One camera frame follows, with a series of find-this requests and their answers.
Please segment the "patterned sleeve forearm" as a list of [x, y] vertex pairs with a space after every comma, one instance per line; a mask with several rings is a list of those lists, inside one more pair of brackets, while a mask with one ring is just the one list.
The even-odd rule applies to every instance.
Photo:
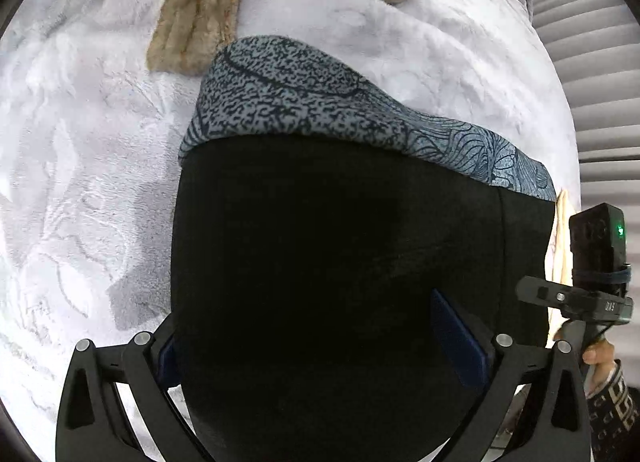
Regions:
[[640, 462], [639, 390], [627, 385], [622, 363], [587, 398], [591, 452], [596, 462]]

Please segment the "person's right hand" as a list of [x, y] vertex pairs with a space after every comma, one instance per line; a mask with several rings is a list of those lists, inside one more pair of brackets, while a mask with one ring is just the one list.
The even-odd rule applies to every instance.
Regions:
[[618, 368], [614, 345], [606, 339], [605, 330], [601, 330], [588, 342], [582, 352], [582, 361], [588, 367], [585, 393], [590, 397], [599, 393], [610, 382]]

